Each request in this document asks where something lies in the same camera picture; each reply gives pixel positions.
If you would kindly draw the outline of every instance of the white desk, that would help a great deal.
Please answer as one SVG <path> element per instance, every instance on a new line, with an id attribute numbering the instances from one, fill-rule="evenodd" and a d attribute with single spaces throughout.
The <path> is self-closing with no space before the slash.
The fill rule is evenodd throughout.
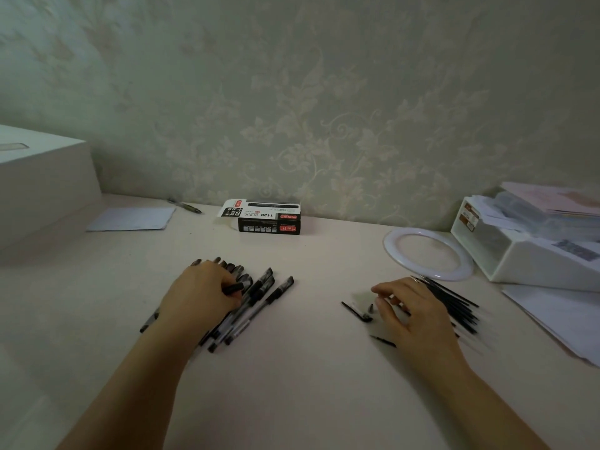
<path id="1" fill-rule="evenodd" d="M 105 196 L 111 206 L 167 206 Z M 0 252 L 0 449 L 51 449 L 106 382 L 177 275 L 221 256 L 296 285 L 231 346 L 204 351 L 177 392 L 166 448 L 463 448 L 437 399 L 340 301 L 409 274 L 390 227 L 306 218 L 302 235 L 238 233 L 177 209 L 164 231 L 85 233 L 87 207 Z M 421 260 L 449 262 L 427 239 Z M 568 355 L 477 272 L 452 283 L 487 312 L 469 363 L 553 448 L 600 448 L 600 370 Z"/>

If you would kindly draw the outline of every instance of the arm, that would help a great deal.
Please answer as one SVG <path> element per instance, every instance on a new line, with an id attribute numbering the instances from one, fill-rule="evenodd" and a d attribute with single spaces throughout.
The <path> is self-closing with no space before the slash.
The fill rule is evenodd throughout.
<path id="1" fill-rule="evenodd" d="M 185 364 L 202 335 L 239 306 L 239 292 L 221 293 L 233 283 L 213 262 L 188 267 L 162 299 L 158 320 L 57 450 L 161 449 Z"/>
<path id="2" fill-rule="evenodd" d="M 469 367 L 454 336 L 444 305 L 411 278 L 383 282 L 371 289 L 394 343 L 408 363 L 439 394 L 477 449 L 532 450 L 548 446 Z M 408 325 L 389 302 L 402 302 Z"/>

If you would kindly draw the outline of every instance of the floral wallpaper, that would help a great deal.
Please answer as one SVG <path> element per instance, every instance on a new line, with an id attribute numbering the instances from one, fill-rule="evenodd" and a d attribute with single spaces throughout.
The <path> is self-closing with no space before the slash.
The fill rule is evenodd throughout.
<path id="1" fill-rule="evenodd" d="M 596 193 L 599 0 L 0 0 L 0 123 L 111 193 L 448 228 L 500 182 Z"/>

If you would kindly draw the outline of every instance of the hand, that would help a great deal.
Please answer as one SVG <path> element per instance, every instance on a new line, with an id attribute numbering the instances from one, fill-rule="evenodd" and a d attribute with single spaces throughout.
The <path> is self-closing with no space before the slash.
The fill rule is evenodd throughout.
<path id="1" fill-rule="evenodd" d="M 375 303 L 396 347 L 426 380 L 435 384 L 445 376 L 470 371 L 446 307 L 427 287 L 412 278 L 403 278 L 381 282 L 371 291 L 378 294 Z M 392 294 L 394 298 L 387 302 L 385 299 Z M 403 309 L 410 311 L 408 325 L 403 325 L 392 309 L 391 304 L 400 302 Z"/>
<path id="2" fill-rule="evenodd" d="M 158 322 L 186 326 L 198 334 L 197 341 L 221 322 L 229 311 L 239 308 L 242 293 L 225 296 L 221 288 L 235 284 L 235 278 L 211 261 L 194 262 L 177 278 L 160 304 Z"/>

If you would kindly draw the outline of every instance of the notepad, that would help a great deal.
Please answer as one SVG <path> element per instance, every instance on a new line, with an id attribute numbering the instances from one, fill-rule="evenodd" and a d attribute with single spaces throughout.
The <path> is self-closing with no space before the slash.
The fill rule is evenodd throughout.
<path id="1" fill-rule="evenodd" d="M 109 208 L 88 227 L 88 232 L 159 230 L 167 227 L 174 208 Z"/>
<path id="2" fill-rule="evenodd" d="M 575 355 L 600 367 L 600 293 L 516 284 L 502 292 Z"/>

